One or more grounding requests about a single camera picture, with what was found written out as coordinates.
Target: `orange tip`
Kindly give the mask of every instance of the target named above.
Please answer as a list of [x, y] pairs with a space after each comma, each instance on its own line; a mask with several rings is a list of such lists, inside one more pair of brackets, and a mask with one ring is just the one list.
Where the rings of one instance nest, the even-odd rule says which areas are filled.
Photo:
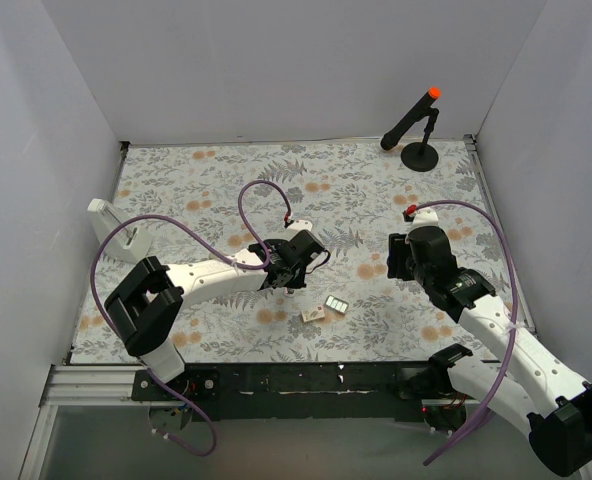
[[429, 96], [434, 100], [438, 100], [440, 98], [440, 88], [438, 87], [431, 87], [427, 93], [429, 93]]

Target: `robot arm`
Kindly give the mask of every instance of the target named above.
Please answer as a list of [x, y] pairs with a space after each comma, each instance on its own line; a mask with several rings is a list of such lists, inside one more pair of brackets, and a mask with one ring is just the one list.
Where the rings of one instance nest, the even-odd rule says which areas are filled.
[[183, 308], [235, 292], [266, 288], [304, 288], [306, 268], [325, 247], [311, 233], [312, 224], [299, 220], [280, 239], [267, 240], [270, 262], [260, 245], [251, 245], [230, 257], [187, 265], [161, 265], [156, 257], [140, 261], [105, 301], [105, 309], [129, 353], [138, 357], [164, 383], [185, 370], [169, 332]]
[[[408, 234], [389, 237], [388, 277], [416, 280], [437, 308], [502, 358], [516, 326], [494, 288], [479, 272], [458, 267], [435, 211], [423, 209], [406, 220], [411, 221]], [[435, 377], [481, 400], [497, 373], [456, 346], [460, 348], [448, 347], [432, 357], [430, 364], [443, 370]], [[569, 476], [591, 461], [592, 384], [524, 328], [516, 330], [508, 371], [514, 380], [503, 380], [489, 408], [527, 435], [554, 473]]]

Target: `floral tablecloth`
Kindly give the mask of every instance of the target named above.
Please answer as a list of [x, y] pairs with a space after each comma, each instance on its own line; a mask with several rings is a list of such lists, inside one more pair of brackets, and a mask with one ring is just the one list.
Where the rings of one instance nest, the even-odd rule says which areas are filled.
[[[172, 339], [187, 362], [297, 362], [425, 360], [460, 342], [481, 358], [481, 343], [435, 309], [414, 282], [387, 279], [387, 238], [404, 233], [402, 211], [411, 203], [458, 199], [484, 208], [465, 144], [432, 142], [438, 167], [416, 173], [400, 161], [400, 148], [383, 152], [377, 141], [130, 148], [115, 204], [130, 215], [160, 213], [195, 229], [221, 251], [252, 242], [236, 200], [247, 182], [264, 178], [287, 192], [295, 218], [311, 220], [331, 250], [329, 264], [288, 298], [282, 290], [239, 293], [204, 302], [177, 319]], [[280, 197], [269, 187], [245, 199], [250, 221], [270, 237], [282, 228]], [[510, 298], [498, 242], [483, 218], [457, 207], [440, 209], [459, 263], [484, 273]], [[206, 251], [182, 231], [160, 222], [145, 225], [155, 241], [150, 254], [162, 263], [191, 263]], [[131, 269], [105, 257], [98, 288], [105, 299]], [[328, 295], [349, 302], [346, 315], [326, 313], [303, 323], [301, 310]], [[70, 363], [134, 363], [103, 323], [88, 292]]]

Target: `black microphone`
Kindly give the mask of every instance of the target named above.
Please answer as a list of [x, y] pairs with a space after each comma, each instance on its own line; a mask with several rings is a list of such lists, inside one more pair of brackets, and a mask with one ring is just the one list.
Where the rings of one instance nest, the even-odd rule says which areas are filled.
[[407, 112], [407, 115], [405, 115], [394, 128], [383, 136], [383, 139], [380, 141], [380, 146], [383, 150], [389, 151], [398, 145], [398, 142], [402, 136], [407, 133], [407, 130], [409, 130], [413, 124], [427, 116], [427, 110], [429, 110], [439, 97], [440, 89], [438, 87], [431, 87], [425, 95], [416, 102], [416, 105]]

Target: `cable clip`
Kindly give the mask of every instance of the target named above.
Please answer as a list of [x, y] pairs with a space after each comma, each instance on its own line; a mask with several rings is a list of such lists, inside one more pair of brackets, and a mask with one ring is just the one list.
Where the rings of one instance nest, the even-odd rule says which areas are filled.
[[509, 333], [512, 330], [518, 331], [520, 328], [523, 328], [523, 326], [519, 325], [518, 322], [516, 322], [516, 323], [510, 322], [509, 325], [507, 325], [507, 327], [505, 327], [505, 330], [503, 331], [502, 336], [509, 335]]
[[236, 276], [239, 277], [240, 276], [240, 269], [238, 268], [238, 262], [236, 261], [236, 257], [234, 257], [232, 259], [231, 266], [234, 269], [234, 273], [236, 274]]

